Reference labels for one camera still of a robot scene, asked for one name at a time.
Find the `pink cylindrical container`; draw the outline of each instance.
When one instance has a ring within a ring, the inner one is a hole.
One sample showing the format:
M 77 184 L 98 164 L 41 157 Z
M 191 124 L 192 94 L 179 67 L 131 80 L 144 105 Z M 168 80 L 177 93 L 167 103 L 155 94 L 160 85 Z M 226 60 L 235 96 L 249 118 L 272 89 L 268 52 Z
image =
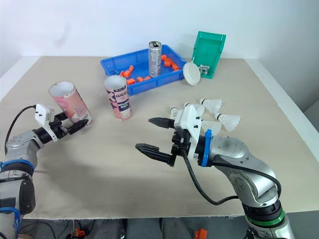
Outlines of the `pink cylindrical container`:
M 73 123 L 85 119 L 89 120 L 87 125 L 92 122 L 92 116 L 72 82 L 55 83 L 49 93 Z
M 109 76 L 104 80 L 104 87 L 116 118 L 125 121 L 132 116 L 131 101 L 126 78 Z

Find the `black cable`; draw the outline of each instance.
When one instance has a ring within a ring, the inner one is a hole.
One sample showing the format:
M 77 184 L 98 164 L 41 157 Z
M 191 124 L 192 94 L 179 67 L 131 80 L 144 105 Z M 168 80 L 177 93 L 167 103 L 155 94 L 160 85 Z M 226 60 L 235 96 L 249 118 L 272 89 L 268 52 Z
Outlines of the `black cable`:
M 281 195 L 281 184 L 280 182 L 278 181 L 278 179 L 266 174 L 266 173 L 263 173 L 263 172 L 260 172 L 260 171 L 257 171 L 255 169 L 251 169 L 251 168 L 245 168 L 245 167 L 241 167 L 241 166 L 237 166 L 237 165 L 232 165 L 232 164 L 227 164 L 227 163 L 215 163 L 215 162 L 212 162 L 211 163 L 212 166 L 219 166 L 219 167 L 226 167 L 226 168 L 234 168 L 234 169 L 239 169 L 239 170 L 243 170 L 243 171 L 246 171 L 246 172 L 249 172 L 249 173 L 254 173 L 254 174 L 258 174 L 260 176 L 263 176 L 265 178 L 268 178 L 269 180 L 273 181 L 276 185 L 277 185 L 277 192 L 278 192 L 278 199 Z
M 29 226 L 31 226 L 31 225 L 34 225 L 34 227 L 32 227 L 32 228 L 31 228 L 30 230 L 28 230 L 28 231 L 21 232 L 22 229 L 27 228 L 27 227 L 29 227 Z M 36 223 L 35 223 L 35 222 L 34 222 L 34 223 L 30 223 L 29 225 L 26 225 L 26 226 L 23 226 L 22 228 L 20 228 L 18 232 L 19 232 L 20 234 L 25 234 L 25 233 L 28 233 L 28 232 L 32 231 L 33 229 L 35 229 L 35 227 L 36 227 Z
M 19 118 L 19 116 L 20 116 L 25 110 L 27 110 L 27 109 L 29 109 L 29 108 L 35 108 L 35 107 L 36 107 L 36 105 L 27 106 L 27 107 L 23 108 L 23 109 L 16 115 L 16 117 L 14 118 L 14 120 L 12 121 L 12 123 L 11 123 L 11 125 L 10 125 L 10 128 L 9 128 L 7 134 L 6 134 L 5 141 L 4 141 L 4 153 L 5 153 L 5 154 L 6 154 L 7 151 L 8 151 L 7 148 L 6 148 L 6 143 L 7 143 L 8 140 L 9 140 L 11 130 L 12 130 L 12 128 L 13 128 L 13 126 L 14 126 L 16 120 Z
M 34 223 L 30 223 L 29 225 L 26 225 L 26 226 L 23 226 L 22 228 L 20 228 L 18 232 L 20 233 L 20 231 L 21 231 L 22 229 L 24 229 L 24 228 L 26 228 L 26 227 L 29 227 L 29 226 L 31 226 L 31 225 L 33 225 L 33 224 L 38 224 L 38 223 L 42 223 L 42 224 L 45 224 L 45 225 L 47 225 L 48 227 L 50 227 L 50 230 L 51 230 L 51 232 L 52 232 L 53 238 L 56 239 L 56 236 L 55 236 L 55 233 L 54 233 L 54 230 L 53 230 L 52 226 L 51 226 L 49 223 L 46 223 L 46 222 L 34 222 Z M 23 233 L 28 233 L 28 232 L 32 231 L 34 228 L 35 228 L 35 227 L 33 227 L 31 230 L 28 230 L 28 231 L 23 232 Z
M 70 221 L 68 220 L 68 223 L 65 225 L 65 227 L 64 227 L 64 229 L 63 229 L 63 231 L 62 231 L 62 232 L 60 232 L 60 234 L 58 235 L 57 239 L 59 239 L 59 238 L 62 236 L 62 234 L 65 232 L 65 230 L 68 228 L 69 223 L 70 223 Z
M 91 229 L 90 229 L 89 232 L 87 233 L 87 236 L 88 236 L 88 235 L 91 233 L 91 231 L 93 230 L 94 224 L 95 224 L 95 219 L 94 219 L 94 221 L 93 221 L 93 224 L 92 224 L 92 226 L 91 226 Z
M 53 238 L 56 239 L 54 230 L 53 230 L 52 226 L 51 226 L 49 223 L 46 223 L 46 222 L 36 222 L 36 223 L 42 223 L 42 224 L 45 224 L 45 225 L 47 225 L 48 227 L 50 227 L 50 229 L 51 229 L 51 231 L 52 231 Z
M 80 229 L 82 229 L 82 225 L 81 225 L 80 221 L 79 220 L 75 220 L 75 221 L 79 224 Z
M 221 200 L 219 200 L 219 201 L 214 201 L 214 200 L 212 200 L 212 199 L 202 190 L 200 184 L 198 183 L 198 181 L 197 181 L 197 179 L 196 179 L 196 176 L 195 176 L 195 174 L 194 174 L 194 172 L 193 172 L 193 169 L 191 168 L 190 162 L 189 162 L 189 160 L 188 160 L 188 158 L 187 158 L 187 154 L 186 154 L 186 152 L 185 152 L 184 150 L 181 151 L 181 156 L 183 157 L 183 159 L 184 159 L 184 161 L 185 161 L 186 167 L 187 167 L 187 169 L 188 169 L 188 171 L 189 171 L 190 177 L 191 177 L 191 179 L 192 179 L 192 181 L 193 181 L 193 183 L 194 183 L 196 189 L 198 190 L 198 192 L 199 192 L 208 202 L 210 202 L 211 204 L 217 206 L 217 205 L 220 205 L 220 204 L 222 204 L 222 203 L 224 203 L 224 202 L 227 202 L 227 201 L 229 201 L 229 200 L 238 199 L 238 196 L 230 196 L 230 197 L 223 198 L 223 199 L 221 199 Z
M 6 236 L 2 232 L 0 232 L 0 237 L 2 237 L 2 239 L 7 239 Z

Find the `silver drink can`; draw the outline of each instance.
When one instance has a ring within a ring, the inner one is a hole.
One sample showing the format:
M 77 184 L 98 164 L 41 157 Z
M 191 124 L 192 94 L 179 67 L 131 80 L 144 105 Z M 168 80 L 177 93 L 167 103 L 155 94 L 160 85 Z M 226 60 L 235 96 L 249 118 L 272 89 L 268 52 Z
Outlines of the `silver drink can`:
M 160 75 L 161 43 L 159 41 L 149 42 L 149 76 Z

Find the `white table surface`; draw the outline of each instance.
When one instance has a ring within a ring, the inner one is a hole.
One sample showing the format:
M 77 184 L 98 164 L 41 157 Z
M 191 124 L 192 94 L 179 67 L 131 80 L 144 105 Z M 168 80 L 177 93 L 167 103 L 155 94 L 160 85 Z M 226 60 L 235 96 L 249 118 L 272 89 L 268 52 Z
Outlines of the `white table surface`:
M 257 60 L 246 60 L 249 68 L 243 60 L 222 59 L 212 81 L 202 79 L 192 88 L 183 80 L 133 96 L 133 118 L 122 123 L 112 116 L 102 84 L 97 86 L 104 78 L 100 59 L 25 57 L 0 79 L 0 99 L 18 82 L 0 102 L 0 109 L 6 113 L 0 123 L 2 151 L 6 129 L 22 107 L 35 103 L 54 104 L 47 93 L 48 86 L 54 82 L 73 81 L 95 118 L 91 129 L 58 143 L 49 143 L 38 153 L 34 174 L 37 206 L 26 218 L 243 214 L 239 201 L 219 207 L 205 202 L 193 187 L 182 160 L 177 160 L 176 167 L 170 168 L 147 159 L 134 149 L 135 143 L 146 142 L 169 152 L 169 133 L 147 123 L 147 119 L 167 117 L 169 106 L 195 102 L 203 96 L 209 98 L 210 92 L 212 99 L 224 101 L 222 109 L 226 114 L 242 115 L 236 130 L 221 135 L 243 140 L 255 156 L 274 169 L 283 185 L 281 201 L 284 209 L 287 212 L 319 209 L 315 183 L 319 179 L 319 166 L 315 160 L 319 160 L 319 134 Z M 36 128 L 32 119 L 31 112 L 21 116 L 12 135 Z M 228 180 L 218 170 L 196 167 L 195 162 L 192 165 L 212 198 L 233 195 Z M 305 198 L 308 203 L 302 205 Z

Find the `white shuttlecock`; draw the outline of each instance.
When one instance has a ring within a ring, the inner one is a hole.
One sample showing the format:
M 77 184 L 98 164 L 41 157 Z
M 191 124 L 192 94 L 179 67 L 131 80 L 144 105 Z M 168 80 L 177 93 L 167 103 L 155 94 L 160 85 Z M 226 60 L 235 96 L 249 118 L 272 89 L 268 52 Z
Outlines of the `white shuttlecock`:
M 201 99 L 200 104 L 204 105 L 206 109 L 212 114 L 216 114 L 220 107 L 221 104 L 223 103 L 222 100 L 207 100 L 207 99 Z
M 176 116 L 177 116 L 177 112 L 179 111 L 180 109 L 176 108 L 175 106 L 172 106 L 169 108 L 169 113 L 170 113 L 170 118 L 172 120 L 176 119 Z
M 198 116 L 202 116 L 203 113 L 205 112 L 205 106 L 203 106 L 203 105 L 185 103 L 185 104 L 184 104 L 184 107 L 186 107 L 186 106 L 188 106 L 188 105 L 192 105 L 192 106 L 195 107 L 195 110 L 197 111 Z
M 201 121 L 201 128 L 203 129 L 204 133 L 210 129 L 213 135 L 217 135 L 221 129 L 221 122 L 213 122 L 208 120 Z
M 215 118 L 224 125 L 228 132 L 233 131 L 240 121 L 240 116 L 229 116 L 222 113 L 216 113 Z

